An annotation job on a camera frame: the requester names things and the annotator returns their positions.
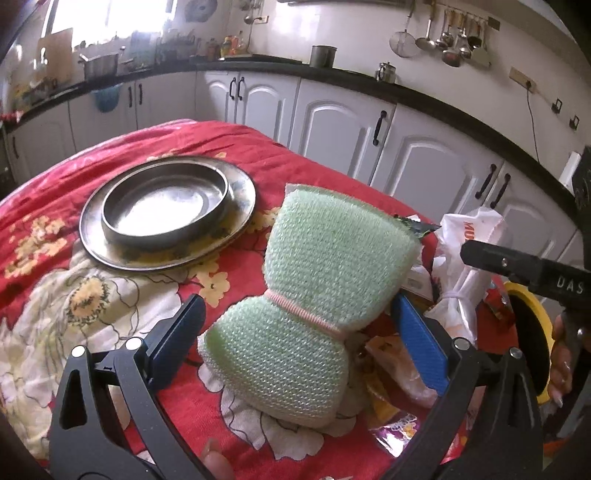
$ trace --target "wooden cutting board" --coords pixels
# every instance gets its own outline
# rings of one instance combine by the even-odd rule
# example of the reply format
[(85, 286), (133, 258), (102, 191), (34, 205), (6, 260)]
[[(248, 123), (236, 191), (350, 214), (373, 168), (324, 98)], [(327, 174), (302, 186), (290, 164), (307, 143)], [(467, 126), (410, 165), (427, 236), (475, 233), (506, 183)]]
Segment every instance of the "wooden cutting board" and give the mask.
[(72, 34), (73, 28), (67, 28), (39, 39), (37, 56), (41, 57), (41, 49), (45, 48), (47, 59), (46, 77), (56, 79), (58, 84), (69, 82), (73, 74)]

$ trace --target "steel kettle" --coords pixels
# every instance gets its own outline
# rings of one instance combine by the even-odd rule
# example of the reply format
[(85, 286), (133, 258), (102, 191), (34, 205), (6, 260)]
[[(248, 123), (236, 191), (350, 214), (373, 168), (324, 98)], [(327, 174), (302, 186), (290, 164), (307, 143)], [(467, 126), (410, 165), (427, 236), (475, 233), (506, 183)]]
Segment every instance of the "steel kettle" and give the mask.
[(380, 63), (379, 68), (375, 71), (374, 78), (379, 82), (395, 83), (396, 82), (396, 67), (390, 65), (390, 62)]

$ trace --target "red floral tablecloth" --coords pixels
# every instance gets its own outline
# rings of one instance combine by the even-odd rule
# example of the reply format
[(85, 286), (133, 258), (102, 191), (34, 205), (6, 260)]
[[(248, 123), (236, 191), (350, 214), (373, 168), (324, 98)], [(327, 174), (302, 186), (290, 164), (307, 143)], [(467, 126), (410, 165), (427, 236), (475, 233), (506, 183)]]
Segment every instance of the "red floral tablecloth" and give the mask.
[[(102, 183), (162, 155), (207, 155), (245, 170), (257, 189), (252, 223), (207, 260), (154, 274), (110, 270), (92, 260), (78, 233), (81, 209)], [(34, 178), (0, 203), (0, 391), (4, 413), (39, 459), (47, 457), (52, 400), (72, 347), (120, 346), (171, 316), (190, 293), (207, 304), (206, 327), (231, 304), (265, 291), (262, 263), (286, 183), (305, 183), (357, 197), (383, 211), (410, 208), (340, 173), (306, 160), (259, 132), (221, 122), (176, 121), (112, 139)], [(424, 240), (428, 265), (435, 239)], [(373, 325), (379, 327), (379, 321)], [(479, 341), (489, 351), (515, 343), (479, 311)], [(136, 453), (142, 443), (113, 391)], [(368, 433), (358, 402), (344, 402), (322, 432), (262, 414), (213, 378), (192, 349), (172, 386), (159, 393), (170, 418), (199, 452), (217, 437), (239, 479), (379, 478), (392, 458)], [(424, 414), (400, 395), (398, 406)]]

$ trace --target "blue cloth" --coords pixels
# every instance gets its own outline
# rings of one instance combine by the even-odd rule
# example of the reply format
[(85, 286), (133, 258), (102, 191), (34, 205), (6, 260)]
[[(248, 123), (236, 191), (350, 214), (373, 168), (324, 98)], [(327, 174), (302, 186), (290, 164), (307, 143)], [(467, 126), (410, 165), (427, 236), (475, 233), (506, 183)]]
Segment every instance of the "blue cloth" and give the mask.
[(120, 83), (114, 87), (92, 91), (92, 95), (95, 97), (95, 105), (99, 112), (109, 113), (115, 110), (119, 103), (119, 93), (122, 85), (123, 84)]

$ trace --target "bottle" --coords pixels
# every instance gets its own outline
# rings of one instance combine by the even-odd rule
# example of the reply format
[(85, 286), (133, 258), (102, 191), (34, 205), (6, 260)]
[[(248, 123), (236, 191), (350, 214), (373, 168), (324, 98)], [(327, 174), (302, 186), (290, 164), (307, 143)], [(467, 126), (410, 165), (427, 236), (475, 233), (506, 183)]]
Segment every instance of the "bottle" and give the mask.
[(228, 55), (230, 55), (231, 48), (232, 48), (232, 37), (224, 38), (223, 43), (220, 46), (220, 56), (227, 57)]
[(207, 60), (214, 61), (219, 58), (220, 48), (215, 38), (207, 42)]
[(238, 46), (236, 47), (236, 51), (239, 54), (246, 53), (246, 48), (247, 48), (247, 45), (244, 40), (244, 34), (243, 34), (242, 30), (240, 30), (240, 32), (238, 33)]

